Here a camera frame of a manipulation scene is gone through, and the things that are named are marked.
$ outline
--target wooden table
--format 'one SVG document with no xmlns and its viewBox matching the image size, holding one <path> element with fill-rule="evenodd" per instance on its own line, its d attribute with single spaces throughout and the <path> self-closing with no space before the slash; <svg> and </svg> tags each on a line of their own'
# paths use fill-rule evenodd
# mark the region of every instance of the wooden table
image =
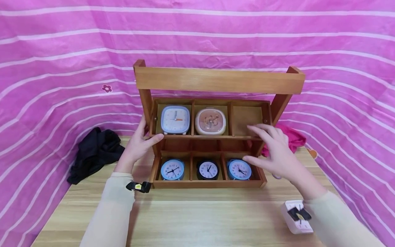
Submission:
<svg viewBox="0 0 395 247">
<path fill-rule="evenodd" d="M 336 192 L 305 148 L 298 159 L 317 179 Z M 136 181 L 147 180 L 153 153 L 134 167 Z M 99 203 L 104 184 L 114 164 L 72 185 L 33 247 L 79 246 L 85 229 Z M 293 235 L 279 207 L 286 200 L 301 199 L 285 179 L 276 180 L 266 172 L 263 189 L 153 189 L 136 193 L 130 214 L 130 246 L 266 246 L 318 247 L 314 234 Z"/>
</svg>

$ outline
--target wooden display box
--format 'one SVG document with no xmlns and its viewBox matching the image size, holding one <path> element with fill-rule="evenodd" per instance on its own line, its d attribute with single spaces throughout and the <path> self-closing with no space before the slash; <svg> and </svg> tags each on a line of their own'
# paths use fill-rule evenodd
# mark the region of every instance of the wooden display box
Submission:
<svg viewBox="0 0 395 247">
<path fill-rule="evenodd" d="M 226 163 L 245 155 L 259 156 L 264 142 L 252 136 L 247 125 L 265 123 L 275 125 L 293 94 L 300 94 L 305 75 L 294 67 L 287 73 L 223 71 L 187 68 L 149 68 L 144 60 L 134 64 L 136 85 L 139 89 L 149 135 L 163 133 L 160 126 L 162 110 L 168 105 L 185 106 L 190 111 L 190 129 L 186 135 L 165 135 L 154 146 L 154 162 L 150 182 L 153 188 L 259 188 L 267 183 L 262 169 L 251 166 L 250 180 L 231 180 Z M 151 89 L 255 92 L 276 94 L 274 100 L 223 100 L 200 98 L 153 98 Z M 195 129 L 196 114 L 207 107 L 221 110 L 226 117 L 223 135 L 199 135 Z M 184 162 L 182 180 L 163 180 L 160 168 L 164 162 L 177 158 Z M 199 180 L 197 163 L 214 160 L 219 166 L 217 180 Z"/>
</svg>

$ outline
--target person's left hand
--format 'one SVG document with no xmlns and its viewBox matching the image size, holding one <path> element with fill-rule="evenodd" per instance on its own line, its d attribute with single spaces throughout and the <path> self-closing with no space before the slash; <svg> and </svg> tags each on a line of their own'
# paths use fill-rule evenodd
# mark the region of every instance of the person's left hand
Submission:
<svg viewBox="0 0 395 247">
<path fill-rule="evenodd" d="M 163 139 L 163 134 L 157 134 L 148 140 L 144 140 L 144 128 L 145 118 L 142 116 L 139 126 L 126 145 L 125 151 L 122 153 L 114 172 L 131 173 L 134 163 L 143 157 L 153 145 Z"/>
</svg>

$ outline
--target black wrist strap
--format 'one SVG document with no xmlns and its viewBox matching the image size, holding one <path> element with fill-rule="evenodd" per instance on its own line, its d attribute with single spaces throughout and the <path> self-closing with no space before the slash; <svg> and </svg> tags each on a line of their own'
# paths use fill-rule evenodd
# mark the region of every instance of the black wrist strap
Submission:
<svg viewBox="0 0 395 247">
<path fill-rule="evenodd" d="M 147 181 L 145 181 L 143 183 L 137 183 L 135 181 L 132 181 L 132 182 L 128 183 L 126 188 L 128 190 L 136 190 L 141 193 L 148 193 L 151 189 L 151 183 L 147 182 Z"/>
<path fill-rule="evenodd" d="M 296 207 L 291 208 L 288 211 L 288 214 L 292 217 L 292 219 L 294 221 L 299 221 L 299 220 L 309 221 L 309 220 L 311 220 L 311 215 L 304 208 L 302 208 L 301 210 L 297 209 Z"/>
</svg>

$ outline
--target pink alarm clock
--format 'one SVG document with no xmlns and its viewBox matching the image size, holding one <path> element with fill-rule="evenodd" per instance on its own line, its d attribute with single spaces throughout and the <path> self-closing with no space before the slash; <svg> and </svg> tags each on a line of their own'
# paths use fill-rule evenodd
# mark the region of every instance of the pink alarm clock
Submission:
<svg viewBox="0 0 395 247">
<path fill-rule="evenodd" d="M 226 129 L 225 115 L 218 109 L 205 108 L 197 113 L 195 127 L 200 135 L 222 135 Z"/>
</svg>

